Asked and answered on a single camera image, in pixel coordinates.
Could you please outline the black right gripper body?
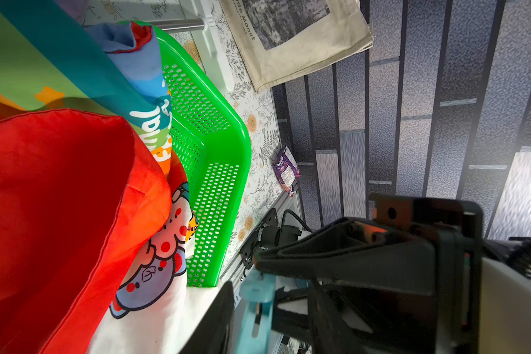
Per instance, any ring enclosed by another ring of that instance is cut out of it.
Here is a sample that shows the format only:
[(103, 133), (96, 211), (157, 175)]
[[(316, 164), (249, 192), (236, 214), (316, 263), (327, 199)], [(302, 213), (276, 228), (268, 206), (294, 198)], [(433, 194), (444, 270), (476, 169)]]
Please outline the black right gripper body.
[(472, 201), (373, 193), (383, 285), (367, 344), (388, 353), (531, 353), (531, 238), (482, 239)]

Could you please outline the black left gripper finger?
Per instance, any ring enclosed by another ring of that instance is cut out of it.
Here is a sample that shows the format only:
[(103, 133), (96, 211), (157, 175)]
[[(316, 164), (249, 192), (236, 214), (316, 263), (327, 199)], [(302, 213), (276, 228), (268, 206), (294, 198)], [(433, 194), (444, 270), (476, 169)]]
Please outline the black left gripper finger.
[(193, 334), (179, 351), (184, 353), (233, 353), (232, 329), (235, 317), (234, 289), (222, 286)]

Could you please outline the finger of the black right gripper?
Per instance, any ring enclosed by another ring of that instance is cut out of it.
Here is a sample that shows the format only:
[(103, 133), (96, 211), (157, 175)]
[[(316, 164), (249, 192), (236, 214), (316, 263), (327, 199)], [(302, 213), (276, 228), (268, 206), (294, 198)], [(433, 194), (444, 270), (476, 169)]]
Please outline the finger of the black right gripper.
[(432, 295), (435, 247), (423, 237), (341, 218), (302, 240), (258, 252), (258, 271), (340, 286)]
[(413, 318), (373, 304), (373, 291), (320, 285), (278, 289), (271, 328), (310, 345), (313, 353), (433, 353)]

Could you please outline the white cartoon jacket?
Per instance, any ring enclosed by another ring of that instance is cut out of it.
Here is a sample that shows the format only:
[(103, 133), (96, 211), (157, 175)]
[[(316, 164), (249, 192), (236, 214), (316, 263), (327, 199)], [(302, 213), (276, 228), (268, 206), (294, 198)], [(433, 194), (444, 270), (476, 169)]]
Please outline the white cartoon jacket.
[(179, 353), (190, 335), (187, 261), (199, 219), (187, 181), (172, 184), (163, 227), (139, 250), (89, 343), (88, 353)]

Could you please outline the rainbow striped jacket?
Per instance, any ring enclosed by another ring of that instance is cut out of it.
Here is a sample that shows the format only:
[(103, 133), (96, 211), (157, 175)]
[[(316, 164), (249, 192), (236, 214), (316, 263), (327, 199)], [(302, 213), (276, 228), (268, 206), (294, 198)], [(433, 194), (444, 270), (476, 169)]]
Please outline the rainbow striped jacket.
[(0, 353), (88, 353), (187, 181), (154, 26), (0, 1)]

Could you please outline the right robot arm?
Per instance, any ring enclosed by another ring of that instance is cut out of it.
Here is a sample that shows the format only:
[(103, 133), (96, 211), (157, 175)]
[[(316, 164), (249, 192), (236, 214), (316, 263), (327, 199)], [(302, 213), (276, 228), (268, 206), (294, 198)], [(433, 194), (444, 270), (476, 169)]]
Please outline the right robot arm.
[(471, 201), (370, 200), (370, 219), (259, 229), (259, 326), (313, 353), (531, 353), (531, 237), (485, 240)]

